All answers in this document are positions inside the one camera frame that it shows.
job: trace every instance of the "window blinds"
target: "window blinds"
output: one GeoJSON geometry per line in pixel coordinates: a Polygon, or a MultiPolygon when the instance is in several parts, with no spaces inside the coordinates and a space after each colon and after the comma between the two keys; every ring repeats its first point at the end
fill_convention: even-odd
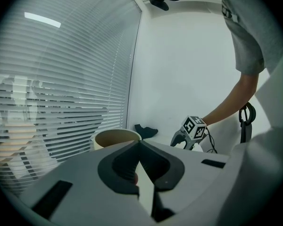
{"type": "Polygon", "coordinates": [[[0,25],[0,183],[19,195],[125,128],[134,0],[18,0],[0,25]]]}

